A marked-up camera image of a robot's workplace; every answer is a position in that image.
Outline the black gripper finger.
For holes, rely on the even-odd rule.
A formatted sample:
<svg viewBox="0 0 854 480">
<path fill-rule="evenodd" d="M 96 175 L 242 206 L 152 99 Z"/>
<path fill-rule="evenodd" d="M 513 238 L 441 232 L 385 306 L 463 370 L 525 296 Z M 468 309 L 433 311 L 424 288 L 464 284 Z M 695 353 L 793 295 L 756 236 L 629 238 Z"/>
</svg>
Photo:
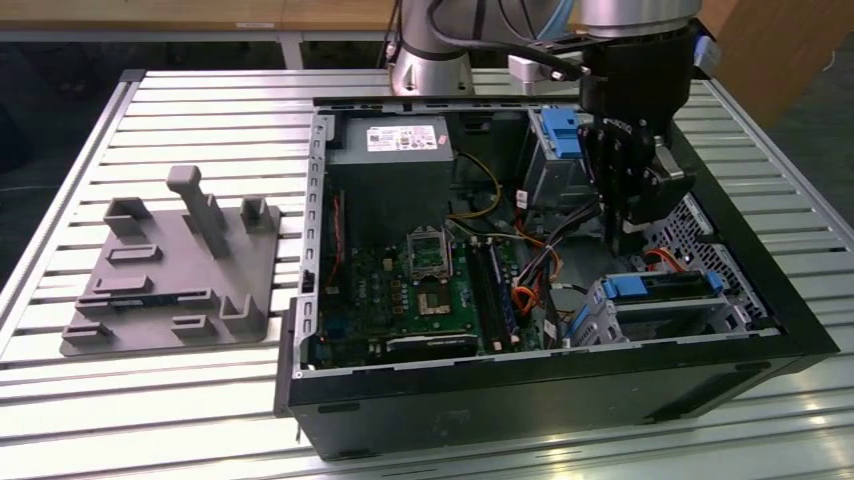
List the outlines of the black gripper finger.
<svg viewBox="0 0 854 480">
<path fill-rule="evenodd" d="M 677 163 L 667 147 L 632 147 L 629 166 L 627 249 L 639 250 L 641 232 L 677 206 L 693 186 L 693 172 Z"/>
<path fill-rule="evenodd" d="M 612 253 L 635 253 L 640 234 L 624 222 L 639 195 L 641 173 L 651 161 L 651 133 L 645 122 L 587 122 L 579 127 L 584 169 L 595 187 L 604 227 L 603 241 Z"/>
</svg>

